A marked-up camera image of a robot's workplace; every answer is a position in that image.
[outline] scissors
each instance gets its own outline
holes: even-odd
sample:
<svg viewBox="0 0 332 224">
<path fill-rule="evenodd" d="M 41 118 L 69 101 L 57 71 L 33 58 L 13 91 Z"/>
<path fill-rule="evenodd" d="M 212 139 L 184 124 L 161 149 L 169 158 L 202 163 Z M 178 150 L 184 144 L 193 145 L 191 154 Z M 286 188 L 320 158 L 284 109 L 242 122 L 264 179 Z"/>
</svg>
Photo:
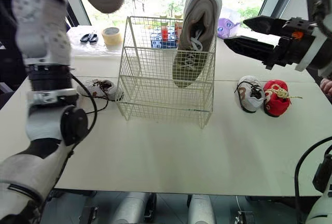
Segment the scissors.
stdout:
<svg viewBox="0 0 332 224">
<path fill-rule="evenodd" d="M 80 42 L 83 44 L 86 44 L 89 42 L 90 44 L 95 44 L 98 41 L 98 36 L 93 31 L 92 33 L 85 34 L 84 36 L 81 37 Z"/>
</svg>

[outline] masking tape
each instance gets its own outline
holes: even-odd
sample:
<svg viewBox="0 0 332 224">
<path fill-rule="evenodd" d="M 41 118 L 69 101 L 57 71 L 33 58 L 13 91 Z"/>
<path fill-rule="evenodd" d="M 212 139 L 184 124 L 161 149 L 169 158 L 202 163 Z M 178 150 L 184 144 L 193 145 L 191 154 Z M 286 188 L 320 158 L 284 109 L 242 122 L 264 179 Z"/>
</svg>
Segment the masking tape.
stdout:
<svg viewBox="0 0 332 224">
<path fill-rule="evenodd" d="M 120 30 L 116 27 L 106 28 L 102 32 L 104 42 L 107 45 L 117 45 L 122 42 Z"/>
</svg>

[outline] gray sneaker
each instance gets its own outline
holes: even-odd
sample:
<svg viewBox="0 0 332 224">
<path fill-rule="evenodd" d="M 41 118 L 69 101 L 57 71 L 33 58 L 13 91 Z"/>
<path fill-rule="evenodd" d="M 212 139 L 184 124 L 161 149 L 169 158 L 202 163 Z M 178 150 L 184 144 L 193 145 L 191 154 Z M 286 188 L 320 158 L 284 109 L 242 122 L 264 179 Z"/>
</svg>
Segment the gray sneaker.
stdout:
<svg viewBox="0 0 332 224">
<path fill-rule="evenodd" d="M 173 62 L 173 80 L 185 88 L 202 72 L 222 8 L 222 0 L 186 0 L 178 52 Z"/>
</svg>

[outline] wire basket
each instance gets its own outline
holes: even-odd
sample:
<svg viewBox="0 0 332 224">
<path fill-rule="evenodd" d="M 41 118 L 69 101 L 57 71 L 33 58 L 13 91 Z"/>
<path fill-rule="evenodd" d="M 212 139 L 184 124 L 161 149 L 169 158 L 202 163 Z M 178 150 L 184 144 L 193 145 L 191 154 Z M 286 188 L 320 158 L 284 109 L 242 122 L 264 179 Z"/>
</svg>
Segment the wire basket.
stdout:
<svg viewBox="0 0 332 224">
<path fill-rule="evenodd" d="M 176 21 L 182 22 L 127 17 L 117 91 L 117 99 L 121 98 L 117 105 L 126 120 L 135 116 L 195 121 L 201 128 L 207 124 L 213 111 L 216 37 L 209 52 L 177 50 Z M 168 23 L 167 39 L 156 38 L 161 34 L 162 22 Z M 177 76 L 174 59 L 189 54 L 201 63 L 197 78 L 183 72 Z"/>
</svg>

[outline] red shoe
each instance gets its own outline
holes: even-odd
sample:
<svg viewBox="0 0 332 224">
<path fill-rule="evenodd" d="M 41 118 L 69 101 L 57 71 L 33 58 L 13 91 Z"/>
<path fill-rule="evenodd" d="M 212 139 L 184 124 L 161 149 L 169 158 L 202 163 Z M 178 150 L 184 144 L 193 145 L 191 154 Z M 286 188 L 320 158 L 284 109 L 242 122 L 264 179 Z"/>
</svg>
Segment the red shoe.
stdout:
<svg viewBox="0 0 332 224">
<path fill-rule="evenodd" d="M 279 117 L 291 103 L 288 87 L 282 80 L 269 80 L 264 86 L 264 111 L 271 117 Z"/>
</svg>

